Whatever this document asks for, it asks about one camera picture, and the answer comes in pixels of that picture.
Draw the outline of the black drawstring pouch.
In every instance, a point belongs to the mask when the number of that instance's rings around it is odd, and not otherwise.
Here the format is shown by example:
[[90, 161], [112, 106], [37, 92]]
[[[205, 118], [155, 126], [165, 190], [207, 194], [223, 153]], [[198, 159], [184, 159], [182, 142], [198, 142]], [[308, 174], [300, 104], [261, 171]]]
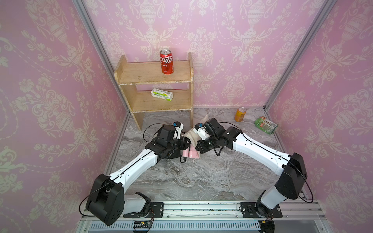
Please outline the black drawstring pouch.
[[173, 126], [164, 125], [153, 139], [153, 145], [157, 146], [158, 161], [173, 159], [180, 155], [179, 139], [175, 139], [176, 130]]

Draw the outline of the pink hair dryer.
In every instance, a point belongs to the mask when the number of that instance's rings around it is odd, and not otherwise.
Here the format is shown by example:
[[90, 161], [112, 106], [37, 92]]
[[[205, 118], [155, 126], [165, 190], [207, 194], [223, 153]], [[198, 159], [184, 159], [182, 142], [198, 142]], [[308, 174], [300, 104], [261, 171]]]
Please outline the pink hair dryer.
[[199, 154], [194, 148], [183, 150], [180, 157], [180, 162], [185, 163], [187, 158], [197, 159], [199, 158]]

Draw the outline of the beige pouch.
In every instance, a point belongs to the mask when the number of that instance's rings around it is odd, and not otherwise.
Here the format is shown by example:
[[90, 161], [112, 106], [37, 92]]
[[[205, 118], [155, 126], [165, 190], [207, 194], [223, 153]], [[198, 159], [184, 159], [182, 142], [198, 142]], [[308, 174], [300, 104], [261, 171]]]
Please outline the beige pouch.
[[191, 141], [190, 149], [189, 149], [189, 158], [200, 158], [201, 153], [196, 150], [197, 142], [201, 139], [200, 136], [194, 132], [194, 127], [190, 129], [188, 132], [184, 134], [185, 137], [187, 137]]

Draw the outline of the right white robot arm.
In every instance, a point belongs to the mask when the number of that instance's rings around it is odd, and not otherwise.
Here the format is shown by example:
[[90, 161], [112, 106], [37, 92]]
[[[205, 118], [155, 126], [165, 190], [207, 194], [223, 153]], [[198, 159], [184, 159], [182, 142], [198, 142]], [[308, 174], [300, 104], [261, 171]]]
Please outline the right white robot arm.
[[281, 202], [296, 200], [307, 182], [304, 159], [298, 153], [289, 155], [274, 150], [250, 138], [235, 125], [225, 129], [215, 118], [196, 124], [193, 131], [200, 138], [196, 145], [200, 153], [229, 148], [253, 158], [279, 176], [274, 186], [256, 201], [254, 209], [259, 216], [269, 217]]

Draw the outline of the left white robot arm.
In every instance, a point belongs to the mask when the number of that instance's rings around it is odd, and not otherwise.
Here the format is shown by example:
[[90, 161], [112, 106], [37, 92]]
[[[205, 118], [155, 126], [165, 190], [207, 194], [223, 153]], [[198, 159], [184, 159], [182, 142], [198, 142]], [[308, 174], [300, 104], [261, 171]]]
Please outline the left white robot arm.
[[151, 211], [151, 199], [140, 192], [125, 193], [137, 178], [162, 159], [181, 157], [181, 151], [190, 146], [190, 140], [182, 136], [183, 128], [178, 121], [162, 125], [156, 137], [129, 164], [110, 175], [100, 174], [87, 196], [86, 210], [107, 226], [126, 214], [146, 217]]

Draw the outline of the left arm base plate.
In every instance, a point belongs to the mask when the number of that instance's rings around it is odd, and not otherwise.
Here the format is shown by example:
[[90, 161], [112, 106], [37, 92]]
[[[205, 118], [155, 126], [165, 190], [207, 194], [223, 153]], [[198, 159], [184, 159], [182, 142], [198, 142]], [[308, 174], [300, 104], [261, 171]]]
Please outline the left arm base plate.
[[140, 212], [132, 212], [124, 214], [124, 218], [162, 218], [164, 213], [163, 202], [150, 202], [146, 203]]

